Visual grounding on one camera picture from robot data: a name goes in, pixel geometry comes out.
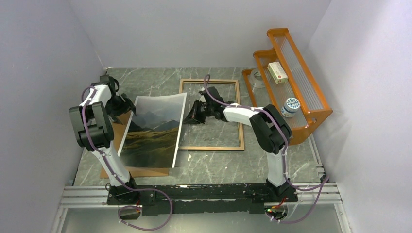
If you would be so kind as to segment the landscape photo print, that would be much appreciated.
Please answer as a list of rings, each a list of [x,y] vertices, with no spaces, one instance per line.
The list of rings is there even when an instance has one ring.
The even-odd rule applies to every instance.
[[[124,166],[175,166],[186,100],[185,93],[136,97],[118,152]]]

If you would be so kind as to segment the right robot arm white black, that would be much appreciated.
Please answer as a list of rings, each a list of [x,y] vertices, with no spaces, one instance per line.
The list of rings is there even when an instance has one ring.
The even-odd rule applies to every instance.
[[[272,201],[292,200],[296,192],[287,174],[286,155],[292,130],[277,109],[249,107],[225,102],[215,87],[202,88],[201,98],[195,100],[183,123],[204,124],[207,117],[224,122],[236,122],[250,126],[268,161],[267,195]]]

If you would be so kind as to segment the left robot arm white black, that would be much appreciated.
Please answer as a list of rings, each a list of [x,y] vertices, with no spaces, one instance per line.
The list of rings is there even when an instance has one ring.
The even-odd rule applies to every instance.
[[[82,102],[69,109],[69,117],[78,145],[92,152],[105,169],[109,183],[109,197],[135,203],[139,190],[130,172],[120,161],[114,146],[115,133],[112,123],[136,107],[126,94],[118,94],[119,82],[109,75],[102,75],[82,94]]]

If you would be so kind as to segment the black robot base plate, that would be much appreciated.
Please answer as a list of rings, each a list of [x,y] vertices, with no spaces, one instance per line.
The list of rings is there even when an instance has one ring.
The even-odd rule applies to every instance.
[[[262,214],[265,208],[281,202],[298,202],[272,198],[266,183],[138,185],[134,200],[116,200],[107,196],[113,206],[139,205],[143,216],[196,213],[248,212]]]

